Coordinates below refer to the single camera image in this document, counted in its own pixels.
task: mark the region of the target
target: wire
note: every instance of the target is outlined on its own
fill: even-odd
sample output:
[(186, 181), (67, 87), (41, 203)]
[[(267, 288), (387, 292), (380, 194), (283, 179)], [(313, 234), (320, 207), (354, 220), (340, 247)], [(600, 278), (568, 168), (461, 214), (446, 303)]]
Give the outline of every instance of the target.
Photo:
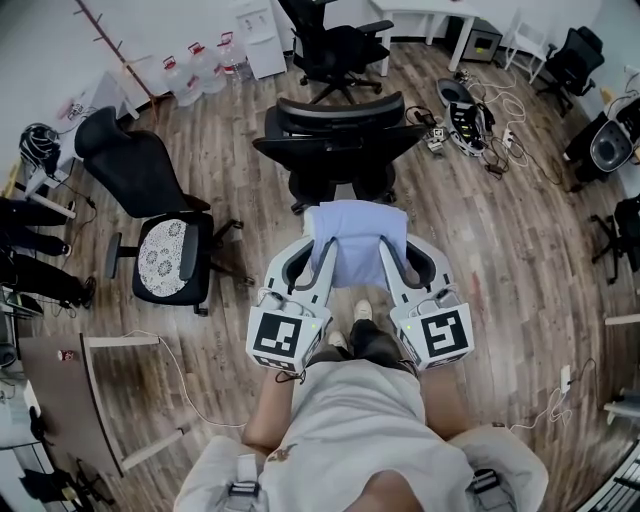
[(584, 372), (587, 369), (587, 365), (589, 363), (593, 363), (593, 384), (594, 384), (594, 389), (596, 391), (596, 405), (600, 404), (600, 396), (598, 394), (598, 364), (596, 363), (596, 360), (593, 357), (590, 357), (589, 359), (586, 360), (586, 362), (584, 363), (584, 365), (582, 365), (582, 371), (580, 372), (580, 377), (578, 377), (577, 379), (573, 379), (569, 381), (569, 384), (573, 384), (574, 382), (581, 382), (582, 381), (582, 377), (584, 376)]
[[(85, 220), (82, 224), (80, 224), (80, 227), (76, 231), (76, 234), (74, 235), (71, 243), (69, 244), (71, 247), (73, 247), (75, 245), (76, 240), (78, 240), (78, 237), (80, 236), (80, 233), (82, 233), (83, 228), (85, 226), (91, 224), (94, 220), (96, 220), (96, 217), (98, 216), (98, 210), (97, 210), (97, 208), (95, 206), (91, 206), (91, 208), (93, 209), (93, 216), (89, 220)], [(67, 262), (69, 261), (69, 256), (67, 256), (64, 259), (64, 263), (62, 264), (62, 267), (60, 268), (60, 270), (64, 270), (64, 267), (67, 265)]]
[[(553, 403), (552, 398), (556, 394), (556, 391), (558, 391), (560, 394), (556, 399), (555, 405), (553, 405), (552, 407), (551, 406), (551, 404)], [(560, 408), (560, 406), (562, 405), (562, 402), (564, 402), (564, 399), (567, 397), (567, 394), (568, 393), (562, 394), (562, 390), (560, 388), (554, 389), (553, 392), (551, 393), (551, 396), (549, 396), (549, 403), (547, 405), (547, 408), (544, 411), (542, 411), (540, 414), (538, 414), (538, 416), (536, 416), (536, 419), (532, 425), (516, 424), (516, 425), (512, 425), (509, 430), (511, 432), (513, 432), (514, 428), (524, 428), (526, 430), (532, 430), (538, 424), (538, 420), (540, 420), (540, 418), (542, 418), (545, 414), (548, 414), (549, 423), (555, 423), (556, 421), (561, 419), (562, 424), (566, 427), (567, 423), (569, 423), (569, 420), (571, 419), (571, 416), (573, 415), (573, 411), (571, 411), (571, 409), (565, 409), (558, 412), (557, 409)]]
[[(505, 96), (505, 98), (502, 100), (502, 108), (507, 114), (516, 118), (509, 121), (505, 128), (509, 130), (511, 133), (514, 133), (513, 130), (510, 128), (510, 126), (513, 124), (524, 124), (527, 120), (527, 110), (520, 98), (518, 98), (515, 94), (510, 92), (505, 92), (504, 90), (504, 89), (513, 89), (514, 87), (516, 87), (516, 85), (518, 85), (518, 75), (516, 75), (514, 72), (512, 72), (512, 74), (513, 74), (513, 83), (511, 85), (485, 84), (485, 83), (482, 83), (476, 75), (471, 75), (471, 78), (475, 79), (475, 82), (472, 82), (471, 84), (469, 84), (468, 89), (469, 91), (471, 91), (471, 88), (473, 87), (482, 87), (482, 97), (477, 98), (474, 96), (473, 99), (479, 103), (484, 104), (485, 106), (489, 105), (490, 103), (493, 103), (494, 101), (498, 101), (498, 99), (500, 99), (502, 96)], [(491, 87), (493, 89), (499, 89), (499, 90), (502, 89), (502, 92), (499, 92), (496, 96), (494, 96), (490, 100), (487, 100), (486, 99), (487, 87)], [(518, 108), (518, 111), (514, 111), (513, 108), (510, 109), (509, 105), (514, 105), (515, 107)], [(529, 159), (527, 157), (526, 152), (523, 153), (523, 156), (525, 157), (525, 161), (524, 163), (521, 163), (520, 161), (518, 161), (517, 155), (514, 155), (510, 148), (507, 148), (507, 150), (508, 150), (507, 156), (511, 161), (511, 163), (517, 165), (518, 167), (528, 167)]]
[(120, 337), (121, 338), (128, 338), (132, 334), (136, 334), (136, 333), (148, 334), (149, 336), (155, 336), (156, 338), (158, 338), (162, 342), (162, 344), (164, 345), (164, 348), (167, 349), (167, 351), (169, 352), (169, 355), (171, 356), (171, 359), (173, 359), (173, 362), (175, 363), (176, 368), (178, 369), (178, 374), (180, 375), (180, 381), (182, 382), (182, 389), (184, 390), (184, 394), (185, 394), (185, 397), (187, 398), (187, 402), (189, 402), (189, 405), (193, 408), (193, 410), (196, 412), (196, 414), (200, 417), (200, 419), (202, 421), (205, 421), (205, 422), (209, 423), (210, 425), (215, 425), (216, 427), (229, 427), (229, 428), (242, 428), (247, 424), (245, 422), (245, 423), (242, 423), (240, 425), (229, 425), (229, 424), (226, 424), (226, 423), (217, 423), (215, 421), (211, 421), (211, 420), (205, 418), (200, 413), (198, 408), (195, 406), (195, 404), (193, 403), (193, 400), (191, 400), (191, 397), (189, 396), (189, 392), (187, 391), (187, 384), (186, 384), (186, 382), (184, 380), (184, 374), (182, 373), (182, 369), (180, 368), (180, 365), (178, 364), (178, 360), (176, 359), (176, 356), (173, 354), (173, 352), (169, 348), (169, 345), (167, 345), (167, 342), (164, 341), (164, 339), (162, 339), (162, 337), (158, 336), (157, 334), (154, 334), (152, 332), (147, 332), (147, 331), (141, 331), (139, 329), (133, 330), (130, 333), (127, 333), (124, 336), (120, 336)]
[[(584, 372), (587, 369), (587, 365), (589, 363), (593, 363), (593, 376), (594, 376), (594, 389), (595, 389), (595, 393), (596, 393), (596, 407), (599, 406), (600, 404), (600, 396), (598, 394), (598, 364), (596, 363), (596, 360), (593, 357), (590, 357), (589, 359), (586, 360), (586, 362), (584, 363), (584, 365), (582, 365), (582, 370), (580, 371), (580, 376), (576, 379), (570, 380), (568, 382), (569, 385), (573, 384), (574, 382), (581, 382), (582, 378), (584, 377)], [(558, 395), (558, 399), (557, 402), (555, 403), (555, 405), (553, 407), (551, 407), (551, 404), (553, 403), (553, 396), (555, 395), (556, 391), (560, 392), (560, 395)], [(543, 417), (545, 414), (547, 414), (548, 412), (548, 419), (550, 423), (555, 423), (556, 421), (562, 419), (562, 424), (566, 427), (567, 423), (569, 423), (569, 420), (571, 419), (571, 416), (573, 415), (573, 411), (571, 411), (571, 409), (565, 409), (563, 411), (558, 412), (557, 409), (560, 408), (560, 405), (562, 405), (562, 402), (564, 402), (564, 399), (567, 397), (567, 395), (569, 394), (569, 391), (567, 391), (566, 393), (562, 394), (562, 390), (560, 388), (556, 388), (553, 390), (553, 392), (551, 393), (551, 395), (549, 396), (549, 404), (547, 405), (547, 408), (542, 411), (540, 414), (538, 414), (538, 416), (536, 416), (535, 421), (533, 422), (533, 425), (513, 425), (509, 430), (511, 432), (513, 432), (514, 428), (524, 428), (527, 430), (531, 430), (533, 429), (537, 423), (538, 420)]]

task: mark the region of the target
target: blue cloth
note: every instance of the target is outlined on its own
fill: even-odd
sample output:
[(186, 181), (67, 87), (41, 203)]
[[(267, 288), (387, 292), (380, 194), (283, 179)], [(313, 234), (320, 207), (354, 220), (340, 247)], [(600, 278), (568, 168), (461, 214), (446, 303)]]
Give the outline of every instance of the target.
[(378, 249), (380, 237), (393, 245), (407, 266), (407, 214), (398, 208), (368, 201), (344, 200), (309, 208), (315, 243), (311, 269), (315, 269), (325, 244), (338, 241), (333, 286), (375, 285), (387, 289)]

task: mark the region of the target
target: sneaker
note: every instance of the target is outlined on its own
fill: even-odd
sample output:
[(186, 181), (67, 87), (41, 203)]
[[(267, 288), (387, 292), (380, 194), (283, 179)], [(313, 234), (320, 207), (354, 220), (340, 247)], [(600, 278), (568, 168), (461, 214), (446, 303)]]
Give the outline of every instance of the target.
[(359, 300), (353, 310), (354, 323), (358, 320), (373, 320), (373, 309), (371, 303), (368, 300)]
[(347, 345), (347, 340), (344, 335), (340, 331), (333, 331), (329, 334), (329, 340), (327, 341), (329, 345), (332, 347), (341, 347), (345, 350), (349, 350), (349, 345)]

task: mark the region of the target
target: wall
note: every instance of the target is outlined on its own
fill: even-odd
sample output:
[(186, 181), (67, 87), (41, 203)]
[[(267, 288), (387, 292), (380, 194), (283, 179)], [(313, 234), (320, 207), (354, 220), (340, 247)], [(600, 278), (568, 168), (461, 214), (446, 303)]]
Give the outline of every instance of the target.
[[(165, 91), (162, 59), (174, 55), (185, 60), (187, 46), (199, 41), (213, 46), (221, 32), (233, 30), (229, 8), (234, 0), (85, 0), (133, 64), (152, 92)], [(527, 0), (468, 0), (503, 32), (507, 32), (517, 6)], [(274, 15), (283, 50), (291, 49), (291, 23), (277, 4)], [(556, 38), (569, 26), (590, 25), (601, 0), (537, 0), (529, 14), (541, 21), (558, 20)], [(32, 122), (52, 122), (58, 108), (104, 70), (123, 77), (136, 106), (146, 96), (102, 42), (92, 42), (94, 29), (82, 15), (73, 16), (73, 0), (5, 0), (0, 2), (0, 185), (18, 157), (18, 139)], [(327, 8), (326, 26), (360, 25), (378, 19), (369, 0), (338, 0)], [(440, 27), (442, 35), (446, 22)], [(393, 35), (424, 35), (424, 17), (398, 17)]]
[[(630, 78), (624, 73), (624, 66), (640, 69), (640, 5), (636, 0), (607, 0), (592, 29), (602, 39), (605, 63), (591, 75), (597, 87), (579, 101), (593, 119), (604, 108), (600, 87), (608, 86), (622, 96)], [(630, 87), (640, 90), (640, 77)], [(640, 194), (638, 167), (626, 164), (618, 172), (627, 197)]]
[[(511, 21), (520, 7), (532, 23), (546, 27), (553, 22), (553, 40), (562, 43), (570, 27), (590, 26), (598, 13), (602, 0), (465, 0), (478, 13), (491, 22), (503, 34), (507, 34)], [(380, 19), (369, 0), (338, 0), (327, 6), (325, 26), (362, 25)], [(398, 16), (392, 36), (424, 36), (424, 16), (406, 14)], [(444, 35), (446, 21), (436, 37)]]
[[(231, 0), (85, 0), (153, 93), (162, 93), (162, 59), (189, 58), (195, 41), (215, 46), (235, 28)], [(103, 42), (73, 0), (0, 2), (0, 186), (19, 156), (20, 133), (30, 123), (53, 122), (60, 106), (105, 70), (123, 77), (136, 106), (146, 95)], [(288, 31), (280, 15), (279, 26)]]

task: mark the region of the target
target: desk leg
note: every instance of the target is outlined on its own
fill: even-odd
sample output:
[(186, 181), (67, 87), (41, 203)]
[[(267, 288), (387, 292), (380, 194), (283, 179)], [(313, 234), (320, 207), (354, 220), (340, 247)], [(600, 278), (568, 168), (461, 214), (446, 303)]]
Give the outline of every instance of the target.
[(462, 26), (462, 32), (460, 32), (460, 37), (458, 38), (458, 44), (456, 45), (456, 49), (453, 52), (453, 56), (451, 57), (451, 62), (449, 63), (449, 71), (453, 72), (458, 68), (458, 64), (460, 63), (460, 57), (462, 57), (462, 52), (464, 51), (464, 47), (467, 44), (467, 40), (469, 39), (469, 34), (471, 34), (471, 27), (473, 27), (474, 17), (470, 16), (465, 18), (464, 25)]
[(436, 36), (436, 30), (442, 25), (445, 16), (443, 14), (427, 14), (429, 16), (429, 28), (427, 29), (427, 44), (431, 46), (433, 44), (433, 38)]
[(640, 322), (640, 315), (612, 316), (604, 319), (604, 325), (635, 324)]
[[(391, 23), (393, 23), (392, 12), (385, 12), (383, 17), (385, 20), (389, 20)], [(391, 50), (391, 30), (392, 29), (385, 30), (382, 33), (382, 46), (384, 46), (387, 50)], [(383, 59), (380, 63), (380, 76), (387, 76), (387, 73), (389, 73), (389, 57)]]
[(160, 439), (155, 443), (150, 444), (149, 446), (145, 446), (144, 448), (138, 450), (137, 452), (133, 452), (128, 457), (125, 457), (121, 462), (122, 468), (127, 471), (131, 469), (133, 466), (140, 464), (142, 461), (147, 460), (149, 457), (155, 455), (160, 450), (164, 450), (170, 444), (176, 442), (184, 436), (184, 431), (181, 428), (175, 429), (170, 435), (165, 437), (164, 439)]
[(127, 336), (126, 338), (84, 338), (91, 348), (132, 347), (137, 345), (157, 345), (157, 336)]

